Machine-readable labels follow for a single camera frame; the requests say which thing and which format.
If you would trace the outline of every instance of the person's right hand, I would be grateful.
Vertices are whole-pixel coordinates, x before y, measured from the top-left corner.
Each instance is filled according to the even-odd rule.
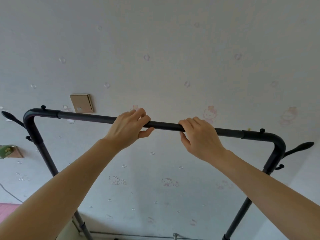
[[[178,123],[186,131],[186,135],[180,132],[181,142],[192,155],[208,163],[224,156],[226,149],[214,127],[207,121],[194,117],[180,120]]]

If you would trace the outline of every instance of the switch panel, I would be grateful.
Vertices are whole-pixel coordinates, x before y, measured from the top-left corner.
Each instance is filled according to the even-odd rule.
[[[94,112],[89,94],[71,94],[70,99],[76,113]]]

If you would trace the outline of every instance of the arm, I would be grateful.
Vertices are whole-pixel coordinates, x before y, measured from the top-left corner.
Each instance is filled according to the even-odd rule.
[[[187,151],[232,180],[287,238],[320,239],[320,206],[226,150],[208,122],[194,117],[179,124]]]
[[[154,130],[140,131],[149,121],[144,109],[120,115],[103,139],[43,185],[0,224],[0,239],[56,238],[112,158]]]

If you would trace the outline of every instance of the gray wire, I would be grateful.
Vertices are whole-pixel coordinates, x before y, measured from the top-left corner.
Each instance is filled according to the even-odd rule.
[[[8,190],[6,190],[3,185],[0,183],[0,186],[3,188],[3,190],[5,192],[7,192],[8,194],[10,194],[13,198],[15,198],[16,200],[20,201],[21,203],[23,203],[23,201],[19,200],[16,196],[14,196],[13,194],[11,194]]]

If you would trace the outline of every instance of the hello kitty wallpaper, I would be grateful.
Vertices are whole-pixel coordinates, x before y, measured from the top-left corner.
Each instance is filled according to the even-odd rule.
[[[0,110],[74,112],[90,94],[96,115],[144,108],[153,121],[198,116],[217,128],[279,135],[287,150],[319,140],[320,0],[1,0]],[[36,118],[59,171],[110,125]],[[51,178],[27,132],[0,117],[1,145],[24,158],[0,160],[0,202],[20,204]],[[221,137],[262,169],[267,142]],[[272,177],[289,184],[309,151],[283,159]],[[93,232],[221,239],[245,195],[190,155],[175,131],[155,130],[121,151],[81,203]],[[253,205],[234,239],[266,221]]]

